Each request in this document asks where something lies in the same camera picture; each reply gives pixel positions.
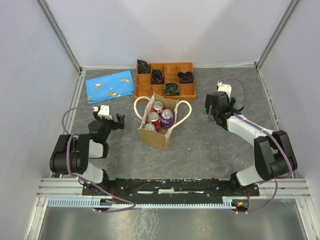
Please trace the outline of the purple soda can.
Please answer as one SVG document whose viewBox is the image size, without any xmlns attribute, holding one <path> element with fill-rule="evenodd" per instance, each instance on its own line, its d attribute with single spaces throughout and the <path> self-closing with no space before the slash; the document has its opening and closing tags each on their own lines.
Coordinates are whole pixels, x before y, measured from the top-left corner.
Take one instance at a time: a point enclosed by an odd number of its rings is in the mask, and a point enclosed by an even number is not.
<svg viewBox="0 0 320 240">
<path fill-rule="evenodd" d="M 174 124 L 174 114 L 170 109 L 165 109 L 160 114 L 160 124 L 165 130 L 171 128 Z"/>
</svg>

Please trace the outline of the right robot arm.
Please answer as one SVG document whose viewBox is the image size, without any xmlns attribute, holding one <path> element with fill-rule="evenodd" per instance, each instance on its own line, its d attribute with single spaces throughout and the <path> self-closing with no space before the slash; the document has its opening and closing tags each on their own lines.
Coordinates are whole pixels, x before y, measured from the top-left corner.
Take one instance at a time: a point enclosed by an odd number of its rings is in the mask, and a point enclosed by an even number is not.
<svg viewBox="0 0 320 240">
<path fill-rule="evenodd" d="M 289 179 L 298 168 L 288 134 L 273 131 L 248 120 L 234 108 L 236 98 L 226 92 L 216 91 L 205 98 L 205 113 L 224 130 L 233 133 L 253 146 L 254 164 L 233 173 L 229 189 L 236 196 L 242 195 L 252 184 L 270 180 Z"/>
</svg>

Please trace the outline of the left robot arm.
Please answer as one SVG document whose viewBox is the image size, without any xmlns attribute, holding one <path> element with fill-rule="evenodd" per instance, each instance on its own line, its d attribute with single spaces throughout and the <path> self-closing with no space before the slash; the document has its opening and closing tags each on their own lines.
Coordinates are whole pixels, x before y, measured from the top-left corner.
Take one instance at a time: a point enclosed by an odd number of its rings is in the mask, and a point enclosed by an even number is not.
<svg viewBox="0 0 320 240">
<path fill-rule="evenodd" d="M 59 175 L 75 175 L 83 182 L 93 184 L 99 195 L 106 195 L 111 189 L 109 177 L 104 169 L 89 163 L 90 159 L 105 159 L 109 152 L 107 139 L 111 131 L 125 128 L 125 115 L 116 114 L 117 120 L 110 115 L 103 116 L 97 112 L 95 120 L 88 124 L 88 133 L 71 137 L 61 134 L 49 161 L 51 172 Z"/>
</svg>

